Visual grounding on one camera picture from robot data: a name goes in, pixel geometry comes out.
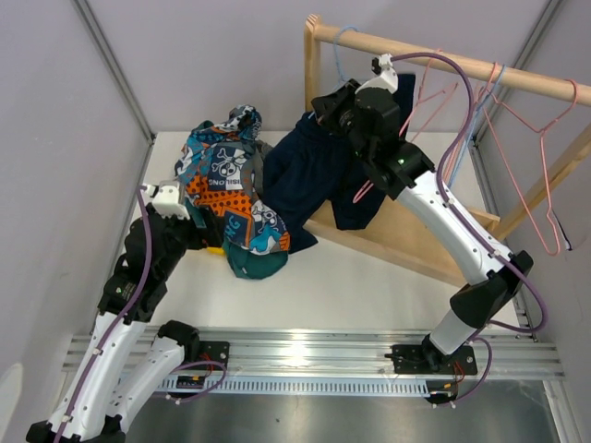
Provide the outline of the green shorts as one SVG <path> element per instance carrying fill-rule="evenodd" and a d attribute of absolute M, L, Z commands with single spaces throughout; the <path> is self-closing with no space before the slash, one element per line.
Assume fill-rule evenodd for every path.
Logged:
<path fill-rule="evenodd" d="M 230 269 L 239 279 L 264 280 L 276 274 L 287 263 L 287 252 L 254 254 L 239 245 L 225 241 L 223 251 Z"/>

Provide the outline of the navy blue shorts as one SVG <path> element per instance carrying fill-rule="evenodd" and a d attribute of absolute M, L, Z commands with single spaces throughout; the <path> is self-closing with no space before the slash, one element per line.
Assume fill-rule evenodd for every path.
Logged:
<path fill-rule="evenodd" d="M 318 240 L 304 225 L 325 201 L 342 231 L 365 229 L 386 194 L 374 178 L 385 171 L 391 150 L 405 143 L 404 123 L 413 109 L 416 77 L 399 75 L 395 93 L 360 84 L 363 138 L 339 137 L 302 115 L 264 160 L 262 200 L 284 221 L 294 254 Z"/>

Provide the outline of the patterned orange blue shorts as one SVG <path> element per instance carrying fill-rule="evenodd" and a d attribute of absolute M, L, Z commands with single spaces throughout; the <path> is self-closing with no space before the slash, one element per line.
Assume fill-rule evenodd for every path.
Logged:
<path fill-rule="evenodd" d="M 254 189 L 251 157 L 261 125 L 255 107 L 239 105 L 227 120 L 194 128 L 175 164 L 188 202 L 210 207 L 224 219 L 224 239 L 257 255 L 288 252 L 291 243 L 282 218 Z"/>

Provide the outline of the grey shorts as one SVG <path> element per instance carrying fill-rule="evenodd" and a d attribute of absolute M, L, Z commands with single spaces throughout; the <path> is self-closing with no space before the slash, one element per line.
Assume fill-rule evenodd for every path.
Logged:
<path fill-rule="evenodd" d="M 263 141 L 256 140 L 254 153 L 251 157 L 253 161 L 253 185 L 257 195 L 261 198 L 264 194 L 263 175 L 264 175 L 264 160 L 267 155 L 274 149 L 274 146 Z"/>

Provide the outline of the light blue wire hanger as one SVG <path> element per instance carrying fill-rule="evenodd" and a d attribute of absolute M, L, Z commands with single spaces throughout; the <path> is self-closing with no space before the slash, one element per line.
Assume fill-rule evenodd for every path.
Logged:
<path fill-rule="evenodd" d="M 468 145 L 476 134 L 476 126 L 479 122 L 480 115 L 487 104 L 487 101 L 494 90 L 498 87 L 502 76 L 506 71 L 506 65 L 493 64 L 493 69 L 486 83 L 480 85 L 475 91 L 475 104 L 470 123 L 465 134 L 455 146 L 449 163 L 443 173 L 443 181 L 448 187 L 452 187 L 455 182 L 459 170 L 464 161 L 464 156 L 468 151 Z"/>

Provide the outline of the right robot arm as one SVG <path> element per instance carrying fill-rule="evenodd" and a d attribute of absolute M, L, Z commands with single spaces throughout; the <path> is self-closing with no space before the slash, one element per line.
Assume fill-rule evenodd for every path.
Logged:
<path fill-rule="evenodd" d="M 401 136 L 401 109 L 391 91 L 350 80 L 311 106 L 322 127 L 348 139 L 370 182 L 414 213 L 464 276 L 449 311 L 421 343 L 423 365 L 442 372 L 518 293 L 533 259 L 496 240 L 439 184 L 434 163 Z"/>

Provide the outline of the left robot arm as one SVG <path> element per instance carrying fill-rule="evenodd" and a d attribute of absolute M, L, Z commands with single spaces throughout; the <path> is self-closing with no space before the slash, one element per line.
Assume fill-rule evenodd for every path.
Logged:
<path fill-rule="evenodd" d="M 132 422 L 176 370 L 226 369 L 207 359 L 199 330 L 180 321 L 161 326 L 146 356 L 125 376 L 124 366 L 167 293 L 167 280 L 188 250 L 223 244 L 223 221 L 206 207 L 165 217 L 141 206 L 124 253 L 103 287 L 87 351 L 51 417 L 35 423 L 28 442 L 123 442 Z"/>

